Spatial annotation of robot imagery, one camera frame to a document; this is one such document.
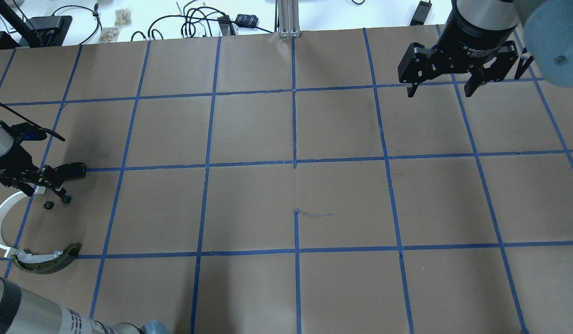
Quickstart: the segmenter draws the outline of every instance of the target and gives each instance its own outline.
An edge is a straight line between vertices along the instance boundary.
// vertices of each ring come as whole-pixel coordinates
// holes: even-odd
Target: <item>clear plastic packet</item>
[[[99,36],[99,43],[117,42],[117,36],[120,34],[119,27],[103,28],[102,34]]]
[[[130,8],[116,9],[115,10],[115,24],[116,27],[129,27],[132,25],[132,10]]]

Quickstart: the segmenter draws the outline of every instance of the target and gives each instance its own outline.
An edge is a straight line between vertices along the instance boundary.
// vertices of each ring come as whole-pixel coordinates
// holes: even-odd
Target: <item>blue grid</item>
[[[514,32],[517,42],[520,46],[522,46],[519,36],[516,32]],[[126,138],[126,145],[123,155],[123,160],[121,167],[111,167],[111,168],[96,168],[96,169],[89,169],[89,173],[102,173],[102,172],[110,172],[110,171],[117,171],[120,173],[119,180],[117,183],[117,189],[115,192],[115,199],[113,202],[113,206],[111,209],[111,216],[110,222],[107,229],[106,241],[104,242],[104,247],[102,254],[82,254],[78,256],[79,260],[85,259],[94,259],[100,260],[100,267],[95,283],[95,290],[94,295],[92,298],[91,303],[91,312],[90,316],[94,315],[96,301],[98,298],[98,292],[100,287],[100,281],[102,278],[102,272],[104,268],[104,263],[107,259],[110,258],[159,258],[159,257],[195,257],[196,258],[196,270],[195,270],[195,284],[193,290],[193,302],[192,302],[192,313],[191,313],[191,332],[195,331],[195,321],[196,321],[196,311],[197,311],[197,293],[199,287],[199,272],[200,272],[200,261],[202,257],[208,256],[250,256],[250,255],[261,255],[261,254],[295,254],[295,282],[296,282],[296,304],[297,304],[297,333],[300,334],[302,332],[302,319],[301,319],[301,273],[300,273],[300,264],[299,264],[299,256],[301,253],[315,253],[315,252],[367,252],[367,251],[396,251],[399,253],[400,259],[400,268],[401,268],[401,281],[404,290],[404,298],[405,298],[405,305],[407,309],[407,320],[409,325],[409,330],[413,334],[414,333],[414,323],[412,320],[412,310],[410,305],[410,298],[409,298],[409,289],[407,286],[406,280],[406,273],[405,273],[405,263],[404,263],[404,256],[403,252],[407,250],[457,250],[457,249],[500,249],[501,255],[503,257],[503,264],[505,266],[505,270],[507,271],[507,279],[509,281],[509,285],[511,287],[511,293],[514,298],[516,312],[518,314],[518,318],[520,321],[520,325],[522,327],[522,331],[524,333],[528,333],[526,328],[526,324],[524,323],[524,319],[522,316],[522,311],[520,309],[519,301],[517,298],[517,293],[515,290],[515,285],[513,283],[513,279],[511,276],[511,270],[509,268],[509,262],[507,261],[507,256],[505,254],[506,248],[511,247],[541,247],[541,246],[562,246],[562,245],[573,245],[572,241],[541,241],[541,242],[524,242],[524,243],[504,243],[501,237],[501,233],[498,228],[496,216],[494,214],[494,208],[492,206],[492,201],[490,200],[490,194],[488,192],[488,186],[486,184],[486,179],[484,175],[484,171],[482,170],[482,166],[480,163],[480,157],[482,156],[511,156],[511,155],[530,155],[530,154],[566,154],[571,167],[573,169],[573,159],[571,154],[573,150],[567,148],[566,142],[560,133],[558,124],[552,115],[551,109],[543,95],[539,82],[543,80],[543,78],[537,78],[530,68],[530,73],[532,74],[532,78],[523,78],[518,80],[519,82],[533,82],[536,85],[537,91],[539,92],[540,98],[543,101],[543,104],[548,112],[549,118],[552,121],[553,126],[555,127],[556,133],[560,139],[562,144],[563,150],[548,150],[548,151],[530,151],[530,152],[478,152],[476,144],[473,139],[473,135],[471,133],[469,121],[466,116],[466,112],[463,106],[462,98],[459,93],[458,85],[465,84],[465,81],[457,81],[454,76],[452,76],[451,82],[431,82],[431,83],[424,83],[424,85],[453,85],[456,91],[456,95],[458,97],[458,103],[460,104],[460,109],[462,111],[462,116],[466,125],[466,131],[468,132],[469,139],[471,142],[471,146],[473,152],[471,154],[418,154],[418,155],[406,155],[406,156],[389,156],[388,150],[386,146],[386,141],[384,137],[384,129],[382,126],[382,117],[380,111],[380,104],[379,104],[379,97],[377,93],[378,88],[384,87],[405,87],[404,84],[377,84],[375,78],[375,71],[373,67],[373,60],[371,57],[371,49],[369,45],[369,38],[367,37],[367,31],[363,29],[363,37],[365,39],[365,45],[367,47],[367,56],[369,57],[369,67],[371,70],[371,85],[356,85],[356,86],[339,86],[339,87],[314,87],[314,88],[304,88],[304,89],[297,89],[296,86],[296,78],[295,78],[295,39],[291,41],[291,51],[292,51],[292,71],[293,71],[293,87],[292,89],[280,89],[280,90],[257,90],[257,91],[234,91],[234,92],[225,92],[225,93],[217,93],[216,92],[216,81],[218,76],[218,64],[219,64],[219,54],[221,48],[221,38],[218,39],[217,50],[216,50],[216,59],[215,59],[215,72],[214,72],[214,83],[212,93],[201,93],[201,94],[183,94],[183,95],[164,95],[164,96],[141,96],[140,90],[142,88],[142,81],[144,80],[144,73],[146,69],[149,49],[150,49],[150,42],[147,42],[146,46],[146,54],[144,58],[144,63],[142,66],[142,73],[140,75],[140,83],[138,85],[138,90],[136,92],[136,96],[134,97],[119,97],[119,98],[108,98],[108,99],[86,99],[86,100],[71,100],[67,101],[66,97],[68,95],[68,91],[70,89],[70,84],[72,83],[73,76],[76,71],[76,67],[78,61],[81,56],[81,52],[83,47],[79,47],[78,53],[75,59],[75,63],[70,74],[70,78],[68,80],[68,84],[66,86],[66,91],[64,96],[62,97],[61,101],[45,101],[45,102],[23,102],[23,103],[9,103],[9,106],[24,106],[24,105],[40,105],[40,104],[59,104],[60,109],[58,110],[55,123],[53,125],[53,129],[55,130],[57,127],[58,120],[62,113],[62,108],[67,103],[88,103],[88,102],[104,102],[104,101],[134,101],[134,108],[132,110],[132,117],[130,119],[130,124],[127,132]],[[6,70],[3,73],[3,76],[0,80],[0,88],[2,87],[2,83],[6,78],[7,72],[13,58],[15,56],[16,50],[13,51],[9,62],[7,63]],[[516,80],[507,79],[504,80],[505,82],[516,82]],[[297,91],[321,91],[321,90],[348,90],[348,89],[373,89],[374,98],[377,108],[377,119],[378,119],[378,127],[380,130],[380,139],[382,141],[382,149],[383,149],[383,156],[371,156],[371,157],[362,157],[362,158],[335,158],[335,159],[297,159],[297,106],[296,106],[296,93]],[[267,93],[281,93],[284,91],[291,91],[293,94],[293,160],[288,161],[244,161],[244,162],[234,162],[234,163],[210,163],[210,144],[212,139],[212,126],[214,121],[214,106],[215,106],[215,97],[217,95],[242,95],[242,94],[267,94]],[[173,98],[173,97],[194,97],[194,96],[210,96],[211,99],[211,106],[210,106],[210,123],[208,128],[208,141],[207,141],[207,148],[206,148],[206,164],[197,164],[197,165],[166,165],[166,166],[144,166],[144,167],[126,167],[126,158],[127,158],[127,151],[130,143],[130,137],[132,136],[132,127],[134,124],[134,116],[136,114],[136,107],[138,106],[138,101],[142,99],[165,99],[165,98]],[[45,164],[45,160],[47,159],[47,154],[49,152],[49,148],[51,146],[51,138],[47,144],[47,148],[45,149],[45,154],[43,156],[42,164]],[[401,235],[399,224],[397,220],[397,211],[396,211],[396,200],[395,200],[395,193],[393,188],[392,176],[390,173],[389,161],[394,159],[433,159],[433,158],[460,158],[460,157],[473,157],[477,163],[478,171],[481,177],[482,186],[485,191],[486,200],[488,202],[488,206],[490,209],[490,215],[492,217],[492,222],[494,224],[494,228],[497,234],[497,243],[488,243],[488,244],[442,244],[442,245],[403,245],[401,242]],[[208,192],[208,180],[210,169],[215,167],[233,167],[233,166],[250,166],[250,165],[278,165],[278,164],[293,164],[293,167],[296,168],[297,164],[299,163],[324,163],[324,162],[336,162],[336,161],[384,161],[386,167],[386,174],[388,178],[388,188],[390,194],[390,200],[392,203],[392,212],[394,217],[394,225],[396,231],[396,245],[395,246],[381,246],[381,247],[331,247],[331,248],[307,248],[302,249],[299,247],[299,211],[294,212],[294,233],[295,233],[295,245],[292,249],[269,249],[269,250],[248,250],[248,251],[202,251],[202,240],[204,236],[204,218],[206,213],[206,197]],[[199,230],[199,237],[198,237],[198,248],[196,252],[166,252],[166,253],[147,253],[147,254],[108,254],[107,248],[109,243],[109,237],[111,233],[111,229],[113,226],[113,221],[115,217],[115,209],[117,207],[117,200],[119,198],[119,193],[121,191],[121,184],[123,180],[123,175],[125,171],[136,171],[136,170],[145,170],[145,169],[183,169],[183,168],[204,168],[205,169],[205,177],[204,177],[204,193],[202,197],[202,211],[200,216],[200,230]],[[15,242],[15,247],[17,247],[21,235],[24,230],[24,226],[26,223],[26,218],[30,211],[30,207],[32,205],[32,199],[29,200],[29,203],[26,207],[24,218],[21,222],[21,228],[19,229],[17,235],[17,241]],[[5,277],[7,278],[9,272],[11,270],[11,262],[8,263],[7,269],[5,271]]]

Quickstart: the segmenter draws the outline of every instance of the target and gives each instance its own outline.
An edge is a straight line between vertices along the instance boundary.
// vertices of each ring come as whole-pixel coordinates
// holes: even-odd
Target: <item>dark green curved object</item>
[[[36,273],[36,274],[51,274],[58,272],[69,264],[71,264],[74,259],[77,257],[78,253],[81,251],[81,244],[70,244],[62,255],[58,256],[57,258],[41,263],[24,263],[20,262],[17,256],[13,256],[13,264],[17,266],[17,268],[21,269],[22,271],[26,271],[28,273]]]

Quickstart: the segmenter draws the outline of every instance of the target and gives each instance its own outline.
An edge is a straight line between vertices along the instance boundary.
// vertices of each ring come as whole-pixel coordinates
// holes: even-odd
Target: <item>white floor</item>
[[[119,42],[130,40],[136,30],[146,32],[155,19],[163,15],[179,14],[179,6],[183,7],[187,1],[174,0],[99,0],[99,13],[103,27],[113,27],[115,10],[121,8],[132,9],[132,26],[124,28]],[[351,0],[299,0],[299,19],[301,30],[340,30],[353,28],[396,27],[409,25],[419,0],[365,0],[361,6]],[[427,18],[427,25],[443,24],[452,8],[450,0],[432,0],[433,6]],[[93,0],[25,0],[21,9],[27,17],[48,16],[60,6],[81,5],[92,8]],[[197,0],[190,7],[210,6],[218,8],[235,19],[239,13],[252,14],[259,17],[259,26],[268,30],[274,29],[274,0]],[[73,22],[66,36],[64,45],[75,45],[85,40],[94,30],[96,21],[91,13],[83,9],[61,10],[62,15],[71,15]],[[165,39],[181,38],[181,18],[169,18],[159,21],[155,28],[159,29]],[[213,34],[220,34],[218,25],[211,23]],[[255,30],[240,28],[238,34],[259,33]],[[98,35],[89,40],[88,44],[95,44]],[[20,35],[12,34],[14,40]]]

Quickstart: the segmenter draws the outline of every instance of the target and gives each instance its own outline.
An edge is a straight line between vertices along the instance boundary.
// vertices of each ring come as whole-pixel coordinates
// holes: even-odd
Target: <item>screw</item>
[[[560,65],[566,61],[567,61],[567,59],[565,58],[565,56],[558,56],[558,57],[554,58],[554,63],[556,65]]]

